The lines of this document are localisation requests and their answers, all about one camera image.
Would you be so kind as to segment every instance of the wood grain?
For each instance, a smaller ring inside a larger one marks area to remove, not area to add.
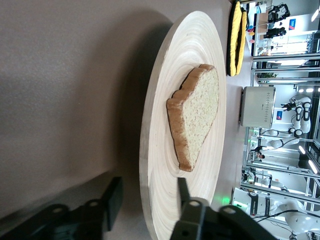
[[[179,169],[166,101],[200,64],[216,67],[219,106],[192,172]],[[177,177],[186,178],[193,197],[212,202],[222,159],[226,126],[226,68],[217,29],[208,15],[195,11],[179,18],[155,60],[146,94],[140,136],[140,192],[145,221],[154,240],[170,239],[179,219]]]

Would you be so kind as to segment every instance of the bread crust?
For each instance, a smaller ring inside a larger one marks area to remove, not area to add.
[[[190,159],[190,156],[187,135],[185,133],[183,104],[195,90],[195,87],[201,76],[213,69],[214,66],[209,64],[201,64],[199,67],[195,67],[186,77],[181,89],[177,90],[172,95],[172,98],[166,101],[169,125],[174,142],[175,153],[179,161],[179,168],[186,172],[191,172],[194,169],[194,165],[191,165],[190,161],[188,160]]]

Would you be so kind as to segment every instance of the white box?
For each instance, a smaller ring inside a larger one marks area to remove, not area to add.
[[[270,129],[275,100],[276,88],[273,86],[246,86],[242,96],[241,126]]]

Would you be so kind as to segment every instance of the bread slice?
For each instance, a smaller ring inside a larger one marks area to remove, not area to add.
[[[191,172],[201,147],[216,118],[219,105],[219,80],[214,66],[194,68],[181,89],[166,101],[174,149],[179,168]]]

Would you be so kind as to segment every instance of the green light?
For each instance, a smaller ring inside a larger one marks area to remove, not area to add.
[[[225,196],[222,198],[222,205],[229,205],[230,204],[230,198]]]

